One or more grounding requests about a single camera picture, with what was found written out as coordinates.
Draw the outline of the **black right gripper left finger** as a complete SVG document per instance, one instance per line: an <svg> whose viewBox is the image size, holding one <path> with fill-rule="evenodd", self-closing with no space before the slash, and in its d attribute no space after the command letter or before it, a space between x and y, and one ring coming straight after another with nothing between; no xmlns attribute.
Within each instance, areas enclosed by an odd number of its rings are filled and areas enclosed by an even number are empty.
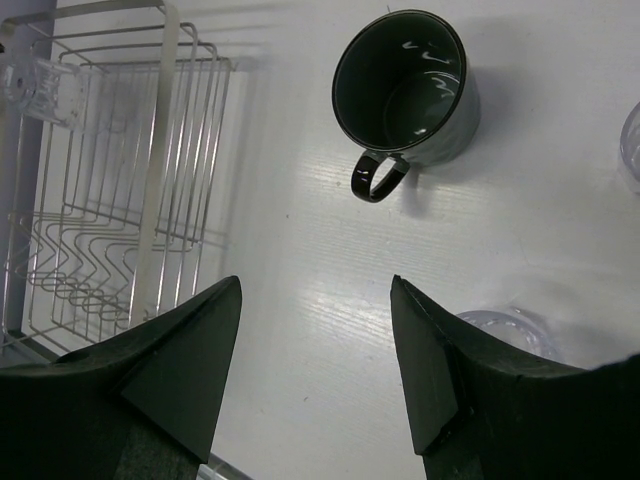
<svg viewBox="0 0 640 480"><path fill-rule="evenodd" d="M242 307L227 277L48 364L1 372L5 479L192 479L209 460Z"/></svg>

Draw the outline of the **clear faceted glass tumbler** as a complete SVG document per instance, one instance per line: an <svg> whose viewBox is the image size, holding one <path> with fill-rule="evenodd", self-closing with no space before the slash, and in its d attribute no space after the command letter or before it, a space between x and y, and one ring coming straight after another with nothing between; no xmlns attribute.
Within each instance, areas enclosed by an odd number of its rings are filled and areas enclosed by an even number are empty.
<svg viewBox="0 0 640 480"><path fill-rule="evenodd" d="M106 123L103 74L30 54L1 55L1 98L22 114L70 131L96 134Z"/></svg>

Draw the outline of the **dark green ceramic mug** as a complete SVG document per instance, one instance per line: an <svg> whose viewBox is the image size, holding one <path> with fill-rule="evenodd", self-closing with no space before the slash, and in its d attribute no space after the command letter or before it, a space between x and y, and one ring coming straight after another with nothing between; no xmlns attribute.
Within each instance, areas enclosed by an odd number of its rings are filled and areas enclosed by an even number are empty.
<svg viewBox="0 0 640 480"><path fill-rule="evenodd" d="M460 36L441 17L415 9L390 12L351 40L331 100L341 130L364 150L351 191L368 203L386 199L410 169L458 157L481 118Z"/></svg>

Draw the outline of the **clear round glass cup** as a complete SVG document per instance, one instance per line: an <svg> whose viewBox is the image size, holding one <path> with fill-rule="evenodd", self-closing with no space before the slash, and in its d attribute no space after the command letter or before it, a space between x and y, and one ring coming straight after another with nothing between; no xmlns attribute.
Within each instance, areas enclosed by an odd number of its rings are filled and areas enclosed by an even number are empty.
<svg viewBox="0 0 640 480"><path fill-rule="evenodd" d="M520 350L557 363L564 362L546 321L533 312L509 307L470 310L459 313L458 317Z"/></svg>

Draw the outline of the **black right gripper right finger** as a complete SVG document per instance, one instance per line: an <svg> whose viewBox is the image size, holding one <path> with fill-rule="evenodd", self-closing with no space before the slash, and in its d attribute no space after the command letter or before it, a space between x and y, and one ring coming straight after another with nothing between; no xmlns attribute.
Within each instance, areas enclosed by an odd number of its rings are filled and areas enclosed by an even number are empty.
<svg viewBox="0 0 640 480"><path fill-rule="evenodd" d="M580 369L470 325L401 277L391 321L430 479L635 479L639 359Z"/></svg>

